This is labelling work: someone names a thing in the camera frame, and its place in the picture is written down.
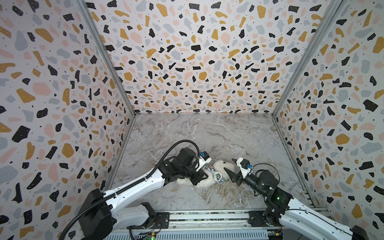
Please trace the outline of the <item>white fluffy teddy bear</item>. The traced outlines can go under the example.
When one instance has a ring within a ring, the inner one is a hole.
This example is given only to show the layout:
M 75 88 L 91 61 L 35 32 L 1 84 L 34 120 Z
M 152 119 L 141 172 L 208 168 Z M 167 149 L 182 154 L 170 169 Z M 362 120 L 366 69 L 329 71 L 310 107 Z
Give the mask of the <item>white fluffy teddy bear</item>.
M 228 181 L 230 177 L 224 168 L 227 168 L 233 172 L 235 170 L 235 164 L 233 162 L 217 160 L 215 162 L 210 162 L 209 165 L 204 165 L 201 170 L 203 170 L 208 175 L 208 177 L 204 180 L 201 180 L 196 185 L 196 187 L 208 188 L 215 184 L 223 184 Z

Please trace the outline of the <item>blue white striped knit sweater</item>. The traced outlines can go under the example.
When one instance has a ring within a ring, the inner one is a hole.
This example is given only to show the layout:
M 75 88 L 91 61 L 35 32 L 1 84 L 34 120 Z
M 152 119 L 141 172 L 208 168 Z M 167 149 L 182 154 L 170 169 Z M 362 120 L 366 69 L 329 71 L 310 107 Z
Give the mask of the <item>blue white striped knit sweater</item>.
M 209 177 L 211 177 L 218 184 L 222 184 L 227 181 L 224 174 L 216 170 L 214 167 L 208 166 L 205 169 L 205 172 L 208 174 Z

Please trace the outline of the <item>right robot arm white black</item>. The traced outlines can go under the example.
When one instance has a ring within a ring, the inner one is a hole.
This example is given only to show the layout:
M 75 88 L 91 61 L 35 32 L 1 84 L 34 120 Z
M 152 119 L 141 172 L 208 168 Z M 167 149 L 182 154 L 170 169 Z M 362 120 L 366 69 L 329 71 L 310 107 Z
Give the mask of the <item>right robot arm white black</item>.
M 367 240 L 367 232 L 359 227 L 340 224 L 321 213 L 311 209 L 304 203 L 279 188 L 280 178 L 266 169 L 252 173 L 254 166 L 244 158 L 233 159 L 240 171 L 224 168 L 232 183 L 247 185 L 254 195 L 263 197 L 267 206 L 263 216 L 250 224 L 267 224 L 274 227 L 287 227 L 311 240 Z

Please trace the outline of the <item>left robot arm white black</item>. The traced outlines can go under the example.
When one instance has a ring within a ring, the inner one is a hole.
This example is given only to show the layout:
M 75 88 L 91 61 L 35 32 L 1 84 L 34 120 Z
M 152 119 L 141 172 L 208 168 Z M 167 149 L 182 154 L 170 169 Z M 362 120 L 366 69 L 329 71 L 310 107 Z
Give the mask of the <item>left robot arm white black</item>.
M 164 155 L 158 164 L 140 178 L 102 192 L 91 191 L 80 209 L 79 224 L 86 240 L 103 240 L 112 231 L 131 226 L 150 227 L 157 215 L 149 203 L 123 209 L 144 195 L 178 179 L 187 179 L 196 186 L 208 178 L 202 169 L 211 161 L 207 152 L 196 154 L 189 148 L 177 156 Z

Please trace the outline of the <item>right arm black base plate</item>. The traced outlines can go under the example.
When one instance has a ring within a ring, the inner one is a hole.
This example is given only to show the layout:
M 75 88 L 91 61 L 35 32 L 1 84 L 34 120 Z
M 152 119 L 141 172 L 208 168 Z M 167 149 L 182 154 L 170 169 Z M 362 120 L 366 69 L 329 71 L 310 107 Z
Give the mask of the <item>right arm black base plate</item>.
M 281 227 L 279 219 L 280 215 L 277 212 L 272 212 L 270 209 L 249 211 L 248 223 L 252 227 Z

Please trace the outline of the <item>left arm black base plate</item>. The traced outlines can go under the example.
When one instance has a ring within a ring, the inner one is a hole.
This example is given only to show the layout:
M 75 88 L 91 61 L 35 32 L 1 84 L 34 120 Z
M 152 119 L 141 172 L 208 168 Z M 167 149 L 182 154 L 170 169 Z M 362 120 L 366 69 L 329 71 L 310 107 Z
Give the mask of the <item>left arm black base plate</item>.
M 157 212 L 155 216 L 150 216 L 146 222 L 140 226 L 131 226 L 133 230 L 154 230 L 168 229 L 170 223 L 169 212 Z

